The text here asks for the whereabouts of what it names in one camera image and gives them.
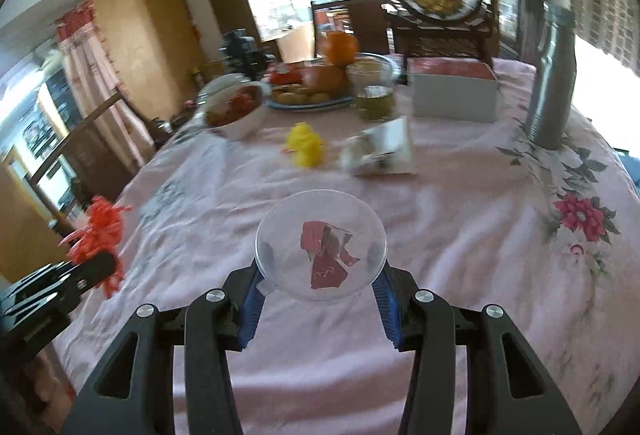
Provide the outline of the clear plastic lid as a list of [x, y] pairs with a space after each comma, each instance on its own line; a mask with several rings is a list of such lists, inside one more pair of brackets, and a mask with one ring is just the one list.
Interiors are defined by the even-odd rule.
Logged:
[[[360, 261], [347, 268], [348, 277], [340, 288], [310, 288], [311, 266], [300, 247], [305, 221], [325, 221], [352, 234], [347, 250]], [[297, 192], [278, 202], [258, 226], [255, 262], [262, 274], [258, 289], [265, 293], [282, 291], [299, 301], [335, 302], [372, 285], [386, 255], [386, 231], [367, 203], [331, 189]]]

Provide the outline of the paper cup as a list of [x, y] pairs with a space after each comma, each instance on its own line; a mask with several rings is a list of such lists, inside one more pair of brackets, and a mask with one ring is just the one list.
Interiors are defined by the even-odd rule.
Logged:
[[347, 138], [338, 165], [358, 177], [416, 175], [408, 119], [386, 121]]

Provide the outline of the yellow pom-pom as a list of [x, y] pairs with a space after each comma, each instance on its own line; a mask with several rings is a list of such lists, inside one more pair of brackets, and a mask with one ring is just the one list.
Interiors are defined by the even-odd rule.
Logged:
[[288, 132], [283, 152], [291, 156], [294, 166], [313, 169], [323, 162], [324, 143], [308, 123], [298, 122]]

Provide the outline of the pink floral tablecloth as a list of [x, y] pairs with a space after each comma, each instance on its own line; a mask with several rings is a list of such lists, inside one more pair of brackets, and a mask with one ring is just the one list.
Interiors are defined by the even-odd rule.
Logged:
[[[411, 122], [416, 175], [356, 178], [329, 148], [366, 123], [348, 109], [270, 112], [232, 143], [193, 120], [126, 187], [125, 280], [85, 296], [55, 351], [80, 390], [143, 303], [190, 304], [248, 265], [260, 220], [281, 199], [347, 192], [378, 213], [390, 264], [452, 305], [502, 306], [533, 346], [584, 434], [599, 434], [639, 377], [639, 198], [614, 151], [572, 110], [564, 145], [526, 142], [534, 68], [495, 60], [490, 124]], [[318, 170], [294, 168], [288, 130], [326, 145]], [[268, 296], [255, 339], [229, 357], [247, 434], [395, 434], [411, 355], [385, 339], [370, 289], [329, 306]]]

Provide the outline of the white floral bowl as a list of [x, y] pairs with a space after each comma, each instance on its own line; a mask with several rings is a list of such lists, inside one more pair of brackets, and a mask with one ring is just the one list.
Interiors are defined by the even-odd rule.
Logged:
[[269, 93], [267, 83], [236, 83], [208, 96], [196, 117], [210, 132], [238, 142], [264, 125]]

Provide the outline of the white red box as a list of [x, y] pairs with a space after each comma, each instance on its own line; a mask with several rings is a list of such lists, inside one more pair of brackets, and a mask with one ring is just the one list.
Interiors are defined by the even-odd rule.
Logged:
[[492, 69], [471, 58], [409, 58], [413, 114], [419, 118], [491, 123], [499, 83]]

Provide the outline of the grey metal bottle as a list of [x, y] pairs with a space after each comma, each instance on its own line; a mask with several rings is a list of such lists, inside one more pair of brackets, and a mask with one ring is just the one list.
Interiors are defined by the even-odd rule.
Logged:
[[525, 132], [538, 147], [555, 150], [562, 143], [576, 79], [575, 15], [571, 10], [544, 2], [538, 53]]

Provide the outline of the red pink curtain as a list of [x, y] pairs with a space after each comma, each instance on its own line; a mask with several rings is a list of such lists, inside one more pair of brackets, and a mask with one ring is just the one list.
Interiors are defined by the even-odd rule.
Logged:
[[[93, 2], [82, 2], [58, 20], [58, 49], [63, 69], [80, 113], [87, 117], [119, 88], [120, 80], [103, 46]], [[143, 121], [123, 100], [114, 103], [96, 126], [126, 169], [137, 172], [155, 147]]]

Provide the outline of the glass of green tea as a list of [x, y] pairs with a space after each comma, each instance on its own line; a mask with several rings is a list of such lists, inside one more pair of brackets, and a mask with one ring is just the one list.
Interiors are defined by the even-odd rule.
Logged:
[[385, 121], [395, 108], [395, 67], [387, 58], [359, 56], [346, 68], [358, 114], [366, 121]]

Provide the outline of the red apple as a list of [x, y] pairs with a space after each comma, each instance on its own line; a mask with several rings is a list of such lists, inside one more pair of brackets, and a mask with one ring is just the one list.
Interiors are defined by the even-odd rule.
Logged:
[[311, 65], [302, 70], [302, 83], [313, 93], [344, 94], [349, 87], [345, 71], [340, 67]]

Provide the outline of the blue fruit plate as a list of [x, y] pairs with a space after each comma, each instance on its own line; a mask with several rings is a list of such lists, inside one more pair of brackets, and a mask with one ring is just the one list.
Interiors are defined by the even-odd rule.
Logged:
[[[401, 68], [390, 57], [372, 53], [361, 53], [359, 56], [378, 56], [387, 58], [395, 67], [395, 82], [400, 78]], [[275, 64], [265, 74], [264, 80], [269, 84], [270, 93], [268, 104], [273, 109], [290, 111], [316, 111], [352, 103], [352, 84], [344, 94], [329, 95], [326, 93], [313, 93], [302, 83], [302, 70], [311, 65], [329, 65], [323, 58], [295, 62], [295, 64]]]

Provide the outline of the black canister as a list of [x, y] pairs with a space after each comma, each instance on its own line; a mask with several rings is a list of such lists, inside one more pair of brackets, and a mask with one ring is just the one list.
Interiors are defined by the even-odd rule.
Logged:
[[233, 73], [240, 73], [250, 80], [259, 81], [268, 67], [268, 57], [255, 39], [244, 29], [234, 29], [222, 35], [220, 48], [224, 64]]

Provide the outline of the orange fruit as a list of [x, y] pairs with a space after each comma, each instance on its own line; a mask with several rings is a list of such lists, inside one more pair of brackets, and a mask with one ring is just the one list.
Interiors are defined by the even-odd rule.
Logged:
[[359, 53], [359, 42], [353, 34], [344, 31], [328, 31], [321, 41], [320, 53], [324, 60], [335, 67], [347, 67]]

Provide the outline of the dark wooden chair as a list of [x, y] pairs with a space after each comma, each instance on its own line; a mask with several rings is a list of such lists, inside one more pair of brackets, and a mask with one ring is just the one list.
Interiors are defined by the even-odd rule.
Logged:
[[383, 0], [311, 3], [310, 9], [314, 27], [314, 56], [320, 55], [322, 40], [329, 31], [353, 34], [363, 53], [390, 54]]

